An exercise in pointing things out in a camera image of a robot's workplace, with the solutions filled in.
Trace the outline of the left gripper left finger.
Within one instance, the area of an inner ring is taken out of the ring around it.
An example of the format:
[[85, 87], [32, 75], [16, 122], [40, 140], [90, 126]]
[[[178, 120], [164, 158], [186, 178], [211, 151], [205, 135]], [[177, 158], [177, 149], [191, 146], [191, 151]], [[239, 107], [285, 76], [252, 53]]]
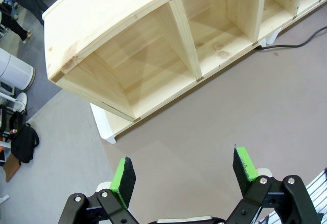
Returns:
[[87, 197], [82, 193], [70, 195], [59, 223], [138, 223], [128, 210], [136, 182], [132, 160], [121, 158], [108, 188]]

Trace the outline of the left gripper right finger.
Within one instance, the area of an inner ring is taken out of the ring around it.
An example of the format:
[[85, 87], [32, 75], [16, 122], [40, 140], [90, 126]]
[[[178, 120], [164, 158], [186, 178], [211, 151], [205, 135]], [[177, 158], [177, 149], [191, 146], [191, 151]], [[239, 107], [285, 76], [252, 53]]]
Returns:
[[309, 193], [298, 175], [282, 181], [259, 175], [245, 147], [234, 147], [232, 167], [242, 199], [226, 223], [256, 223], [263, 208], [274, 209], [281, 223], [321, 223]]

